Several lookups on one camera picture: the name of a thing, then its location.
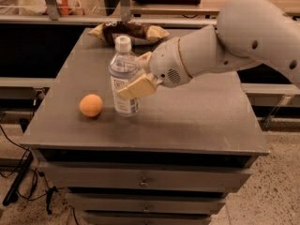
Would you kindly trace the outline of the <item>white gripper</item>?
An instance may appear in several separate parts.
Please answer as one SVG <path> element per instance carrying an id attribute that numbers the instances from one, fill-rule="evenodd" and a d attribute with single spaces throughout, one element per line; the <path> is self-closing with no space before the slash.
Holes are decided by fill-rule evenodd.
<path id="1" fill-rule="evenodd" d="M 122 99 L 143 98 L 154 94 L 160 85 L 174 88 L 191 80 L 181 61 L 179 37 L 159 44 L 153 52 L 140 55 L 138 62 L 140 69 L 148 74 L 119 87 L 116 93 Z"/>

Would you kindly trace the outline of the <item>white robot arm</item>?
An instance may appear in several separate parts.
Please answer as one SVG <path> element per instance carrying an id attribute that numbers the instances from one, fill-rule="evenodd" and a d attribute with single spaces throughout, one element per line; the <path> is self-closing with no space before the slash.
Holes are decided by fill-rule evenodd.
<path id="1" fill-rule="evenodd" d="M 268 0 L 231 0 L 208 25 L 159 44 L 142 69 L 117 88 L 123 99 L 142 98 L 160 85 L 176 87 L 207 73 L 265 64 L 300 85 L 300 25 Z"/>

